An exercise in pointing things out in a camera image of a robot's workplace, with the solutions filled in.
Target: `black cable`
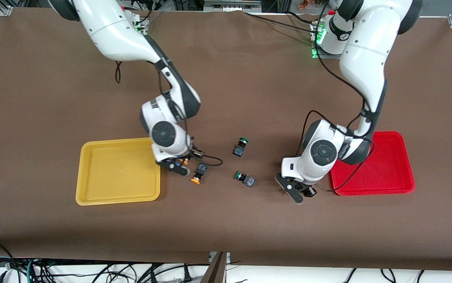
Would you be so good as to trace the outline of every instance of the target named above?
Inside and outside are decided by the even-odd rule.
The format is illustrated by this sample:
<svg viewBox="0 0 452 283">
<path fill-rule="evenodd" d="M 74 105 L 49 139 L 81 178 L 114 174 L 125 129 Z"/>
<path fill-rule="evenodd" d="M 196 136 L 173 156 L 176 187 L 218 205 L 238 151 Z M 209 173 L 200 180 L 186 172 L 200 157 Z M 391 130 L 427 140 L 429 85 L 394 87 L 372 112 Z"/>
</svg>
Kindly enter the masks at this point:
<svg viewBox="0 0 452 283">
<path fill-rule="evenodd" d="M 7 250 L 2 244 L 0 244 L 0 248 L 3 249 L 3 251 L 4 251 L 4 252 L 9 256 L 9 258 L 11 259 L 11 262 L 12 262 L 13 265 L 14 265 L 14 269 L 16 269 L 16 271 L 17 271 L 18 283 L 21 283 L 21 278 L 20 278 L 20 272 L 21 272 L 21 270 L 19 270 L 18 267 L 19 267 L 19 268 L 23 268 L 23 267 L 19 266 L 19 265 L 16 263 L 15 257 Z"/>
<path fill-rule="evenodd" d="M 149 18 L 151 16 L 151 12 L 152 12 L 152 10 L 149 10 L 149 13 L 147 13 L 147 16 L 145 16 L 142 20 L 135 22 L 135 25 L 138 25 L 138 24 L 144 22 L 145 20 L 147 20 L 147 18 Z"/>
<path fill-rule="evenodd" d="M 390 279 L 386 276 L 386 274 L 384 274 L 383 269 L 380 269 L 381 271 L 381 275 L 383 275 L 384 279 L 390 281 L 391 283 L 397 283 L 397 280 L 395 279 L 395 275 L 393 274 L 393 271 L 391 269 L 388 269 L 388 271 L 390 271 L 390 274 L 392 275 L 393 279 Z"/>
<path fill-rule="evenodd" d="M 151 275 L 151 283 L 157 283 L 157 280 L 156 280 L 156 276 L 154 275 L 154 269 L 152 269 L 150 272 L 149 272 L 149 275 Z"/>
<path fill-rule="evenodd" d="M 320 20 L 323 16 L 323 12 L 325 11 L 325 8 L 327 7 L 327 4 L 329 3 L 329 1 L 325 2 L 325 5 L 322 8 L 322 11 L 320 13 L 320 16 L 318 17 L 318 21 L 317 21 L 317 29 L 320 25 Z M 355 86 L 353 86 L 352 84 L 350 84 L 349 82 L 347 82 L 345 79 L 343 79 L 342 77 L 336 75 L 333 71 L 331 71 L 323 62 L 322 58 L 320 57 L 320 54 L 318 53 L 318 45 L 317 45 L 317 41 L 314 41 L 314 45 L 315 45 L 315 53 L 317 54 L 317 57 L 320 61 L 320 64 L 324 67 L 324 69 L 329 72 L 329 74 L 333 75 L 336 79 L 339 79 L 341 82 L 345 83 L 347 86 L 349 86 L 350 88 L 353 88 L 353 90 L 355 90 L 360 97 L 362 97 L 364 103 L 367 105 L 367 107 L 369 108 L 369 111 L 371 110 L 371 106 L 369 105 L 369 102 L 366 100 L 366 98 L 364 97 L 364 95 L 358 90 L 358 88 L 356 88 Z"/>
<path fill-rule="evenodd" d="M 189 268 L 186 264 L 184 264 L 184 281 L 183 281 L 183 283 L 188 283 L 191 281 L 193 281 L 193 278 L 189 274 Z"/>
<path fill-rule="evenodd" d="M 98 276 L 100 277 L 103 274 L 109 274 L 109 275 L 113 275 L 116 276 L 117 272 L 108 272 L 108 271 L 104 271 L 104 272 L 100 272 L 100 273 L 95 273 L 95 274 L 48 274 L 49 277 L 68 277 L 68 276 L 73 276 L 73 277 L 90 277 L 90 276 Z M 117 276 L 123 277 L 123 278 L 127 278 L 127 279 L 131 279 L 133 280 L 132 277 L 127 276 L 125 274 L 118 274 Z"/>
<path fill-rule="evenodd" d="M 423 275 L 424 272 L 425 272 L 425 270 L 422 270 L 422 271 L 419 272 L 418 278 L 416 278 L 416 283 L 419 283 L 419 280 L 420 280 L 420 278 L 421 278 L 421 276 Z"/>
<path fill-rule="evenodd" d="M 346 281 L 343 283 L 350 283 L 351 277 L 353 276 L 353 273 L 355 273 L 356 270 L 357 270 L 356 268 L 352 269 L 350 274 L 348 275 L 348 278 L 346 278 Z"/>
<path fill-rule="evenodd" d="M 140 7 L 141 10 L 143 10 L 142 5 L 140 5 L 140 2 L 138 0 L 136 0 L 135 2 L 137 2 L 138 7 Z"/>
<path fill-rule="evenodd" d="M 5 271 L 5 272 L 3 272 L 1 275 L 0 275 L 0 283 L 3 283 L 4 282 L 4 278 L 5 278 L 5 275 L 7 274 L 7 271 Z"/>
<path fill-rule="evenodd" d="M 292 12 L 292 11 L 286 11 L 286 14 L 291 14 L 292 16 L 295 16 L 299 21 L 303 22 L 303 23 L 307 23 L 307 24 L 311 24 L 311 21 L 306 21 L 304 18 L 301 18 L 300 16 L 298 16 L 296 13 Z"/>
<path fill-rule="evenodd" d="M 135 275 L 135 281 L 137 281 L 138 275 L 137 275 L 136 270 L 133 268 L 133 265 L 130 265 L 130 268 L 131 268 L 131 270 L 133 270 L 133 274 Z"/>
<path fill-rule="evenodd" d="M 163 94 L 163 86 L 161 85 L 161 73 L 160 72 L 158 72 L 158 85 L 159 85 L 159 92 L 161 94 Z M 168 102 L 171 103 L 173 106 L 175 106 L 178 109 L 178 111 L 180 112 L 182 120 L 184 121 L 184 131 L 186 132 L 186 136 L 188 136 L 188 121 L 187 121 L 188 119 L 187 119 L 187 116 L 184 114 L 184 111 L 182 111 L 181 107 L 179 107 L 179 105 L 177 103 L 175 103 L 175 101 L 173 101 L 170 97 L 168 98 Z M 190 151 L 190 152 L 193 151 L 193 146 L 188 143 L 188 139 L 187 138 L 186 138 L 186 147 L 188 148 L 188 151 Z M 214 164 L 214 163 L 205 162 L 202 159 L 196 157 L 194 154 L 191 154 L 190 156 L 192 158 L 198 160 L 200 163 L 203 163 L 203 164 L 205 164 L 207 166 L 210 166 L 210 167 L 218 167 L 218 166 L 221 166 L 222 164 L 224 164 L 224 161 L 222 159 L 220 159 L 218 157 L 215 157 L 215 156 L 207 155 L 207 154 L 203 154 L 203 157 L 210 158 L 210 159 L 215 159 L 215 160 L 219 161 L 219 163 L 215 163 Z"/>
<path fill-rule="evenodd" d="M 266 21 L 271 22 L 271 23 L 276 23 L 276 24 L 279 24 L 279 25 L 282 25 L 282 26 L 291 27 L 291 28 L 295 28 L 295 29 L 298 29 L 298 30 L 302 30 L 302 31 L 307 31 L 309 33 L 316 33 L 315 31 L 312 31 L 312 30 L 307 30 L 307 29 L 303 29 L 303 28 L 300 28 L 300 27 L 296 27 L 296 26 L 293 26 L 293 25 L 286 24 L 286 23 L 274 21 L 274 20 L 271 20 L 270 18 L 264 18 L 264 17 L 260 17 L 258 15 L 253 15 L 253 14 L 249 14 L 249 13 L 246 13 L 246 14 L 249 15 L 249 16 L 253 16 L 254 18 L 260 18 L 262 20 L 266 20 Z"/>
<path fill-rule="evenodd" d="M 186 265 L 186 266 L 209 266 L 209 265 L 201 265 L 201 264 L 199 264 L 199 263 L 196 263 L 196 264 Z M 158 276 L 158 275 L 160 275 L 161 273 L 169 272 L 170 270 L 173 270 L 173 269 L 176 269 L 176 268 L 182 268 L 182 267 L 184 267 L 184 265 L 178 265 L 178 266 L 170 267 L 170 268 L 167 268 L 167 269 L 165 269 L 165 270 L 162 270 L 162 271 L 160 271 L 160 272 L 154 274 L 154 276 Z"/>
<path fill-rule="evenodd" d="M 306 115 L 306 119 L 304 120 L 303 131 L 301 132 L 301 139 L 299 140 L 299 147 L 297 148 L 296 154 L 294 154 L 294 156 L 297 156 L 299 150 L 301 149 L 301 143 L 303 142 L 304 134 L 305 134 L 305 131 L 306 131 L 306 123 L 308 122 L 308 118 L 310 117 L 310 114 L 312 114 L 312 113 L 317 113 L 322 119 L 327 121 L 331 125 L 331 127 L 333 129 L 335 129 L 336 131 L 340 132 L 341 134 L 343 134 L 345 136 L 350 136 L 346 132 L 344 132 L 341 129 L 339 129 L 336 124 L 332 123 L 331 120 L 329 120 L 327 117 L 325 117 L 322 113 L 320 113 L 317 110 L 311 110 L 310 112 L 308 112 L 308 114 Z M 354 118 L 350 122 L 350 124 L 353 123 L 355 120 L 356 120 L 356 118 Z M 366 140 L 368 142 L 372 142 L 371 140 L 369 140 L 367 138 L 363 138 L 362 136 L 351 135 L 351 137 L 353 137 L 353 138 L 361 138 L 361 139 Z"/>
<path fill-rule="evenodd" d="M 122 268 L 120 271 L 118 271 L 113 278 L 111 278 L 111 281 L 109 281 L 109 283 L 112 283 L 112 281 L 114 281 L 114 279 L 116 279 L 116 277 L 118 277 L 118 275 L 121 274 L 121 272 L 123 272 L 125 269 L 128 269 L 129 267 L 131 267 L 132 264 L 130 265 L 126 265 L 124 268 Z"/>
<path fill-rule="evenodd" d="M 373 151 L 374 151 L 374 149 L 375 149 L 375 147 L 376 147 L 374 141 L 371 141 L 371 145 L 372 145 L 372 146 L 371 146 L 371 151 L 369 152 L 369 155 L 366 157 L 366 159 L 365 159 L 364 161 L 362 161 L 362 162 L 357 166 L 357 168 L 355 168 L 355 170 L 353 170 L 353 172 L 350 174 L 350 176 L 348 176 L 348 178 L 347 178 L 344 182 L 342 182 L 339 186 L 337 186 L 336 188 L 333 188 L 333 189 L 327 189 L 327 188 L 324 188 L 324 187 L 322 187 L 322 186 L 319 185 L 319 184 L 314 184 L 314 186 L 316 186 L 316 187 L 318 187 L 318 188 L 321 188 L 322 190 L 324 190 L 324 191 L 326 191 L 326 192 L 335 192 L 335 191 L 337 191 L 337 190 L 343 188 L 344 185 L 346 185 L 346 183 L 348 183 L 348 182 L 353 178 L 353 176 L 354 176 L 355 173 L 360 169 L 360 167 L 362 167 L 362 165 L 363 165 L 364 162 L 367 160 L 367 158 L 369 158 L 369 156 L 371 156 L 371 154 L 373 154 Z"/>
<path fill-rule="evenodd" d="M 114 73 L 114 79 L 116 79 L 116 82 L 118 84 L 121 83 L 121 63 L 123 63 L 122 61 L 116 61 L 116 72 Z"/>
<path fill-rule="evenodd" d="M 362 113 L 359 113 L 357 116 L 355 116 L 355 118 L 353 118 L 346 127 L 349 129 L 351 124 L 353 124 L 353 122 L 355 122 L 360 116 L 362 116 Z"/>
<path fill-rule="evenodd" d="M 149 267 L 149 268 L 142 274 L 142 276 L 140 276 L 140 279 L 137 280 L 136 283 L 141 283 L 142 280 L 150 274 L 151 270 L 154 271 L 156 268 L 160 267 L 161 265 L 163 265 L 163 264 L 162 264 L 162 263 L 153 263 L 153 264 L 151 265 L 151 267 Z"/>
<path fill-rule="evenodd" d="M 113 266 L 111 265 L 107 265 L 106 267 L 104 267 L 104 269 L 102 269 L 102 271 L 100 271 L 97 276 L 95 276 L 95 278 L 93 278 L 93 281 L 91 283 L 95 283 L 95 281 L 97 281 L 97 279 L 100 277 L 100 275 L 102 275 L 107 269 L 109 269 L 109 267 Z"/>
</svg>

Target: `brown table cover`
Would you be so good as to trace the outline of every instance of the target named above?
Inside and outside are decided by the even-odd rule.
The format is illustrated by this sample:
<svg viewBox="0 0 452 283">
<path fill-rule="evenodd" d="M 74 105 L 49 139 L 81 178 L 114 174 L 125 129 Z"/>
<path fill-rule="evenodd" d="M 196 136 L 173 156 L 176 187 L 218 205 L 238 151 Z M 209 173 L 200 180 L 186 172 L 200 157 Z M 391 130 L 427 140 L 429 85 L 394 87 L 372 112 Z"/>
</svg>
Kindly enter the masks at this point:
<svg viewBox="0 0 452 283">
<path fill-rule="evenodd" d="M 52 9 L 14 9 L 0 18 L 0 242 L 15 256 L 206 262 L 208 251 L 224 250 L 251 265 L 452 269 L 452 29 L 445 18 L 419 20 L 386 63 L 377 129 L 404 136 L 416 190 L 319 191 L 300 206 L 274 175 L 294 154 L 306 113 L 317 109 L 346 124 L 361 106 L 311 58 L 308 33 L 239 11 L 163 13 L 149 28 L 201 96 L 189 133 L 224 165 L 209 168 L 199 186 L 163 174 L 157 201 L 77 205 L 81 146 L 147 136 L 139 108 L 158 95 L 157 74 L 148 63 L 126 62 L 116 84 L 115 63 L 81 23 Z M 338 61 L 326 63 L 338 72 Z M 238 158 L 231 151 L 241 136 L 250 143 Z M 237 170 L 256 185 L 233 180 Z"/>
</svg>

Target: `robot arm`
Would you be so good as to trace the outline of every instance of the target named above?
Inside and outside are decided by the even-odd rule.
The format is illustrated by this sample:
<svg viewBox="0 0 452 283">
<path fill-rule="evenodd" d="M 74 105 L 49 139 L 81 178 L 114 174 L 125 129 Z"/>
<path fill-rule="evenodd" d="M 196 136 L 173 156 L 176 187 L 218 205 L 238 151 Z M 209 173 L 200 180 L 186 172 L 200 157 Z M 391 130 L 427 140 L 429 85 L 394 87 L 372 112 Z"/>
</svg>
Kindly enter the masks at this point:
<svg viewBox="0 0 452 283">
<path fill-rule="evenodd" d="M 177 123 L 197 114 L 201 104 L 199 95 L 181 77 L 156 42 L 135 29 L 127 17 L 127 14 L 132 13 L 123 11 L 116 0 L 48 2 L 62 17 L 81 21 L 102 55 L 114 61 L 147 61 L 167 79 L 170 91 L 143 104 L 140 121 L 152 139 L 152 150 L 157 163 L 185 155 L 192 146 L 192 140 Z M 175 171 L 179 174 L 189 172 Z"/>
<path fill-rule="evenodd" d="M 354 16 L 342 17 L 342 5 L 355 7 L 353 11 L 342 13 Z M 420 8 L 414 6 L 417 12 L 414 21 L 409 19 L 411 26 L 416 22 Z M 412 0 L 340 0 L 338 12 L 327 18 L 328 34 L 320 47 L 330 54 L 342 52 L 339 68 L 346 80 L 363 95 L 364 108 L 356 130 L 326 120 L 312 123 L 303 139 L 301 156 L 283 159 L 282 171 L 276 180 L 296 204 L 303 201 L 301 192 L 306 197 L 316 194 L 311 185 L 321 180 L 337 160 L 354 165 L 368 157 L 387 90 L 384 63 L 403 19 L 412 7 Z M 347 31 L 346 28 L 353 26 L 351 21 L 355 28 L 350 33 L 351 29 Z"/>
</svg>

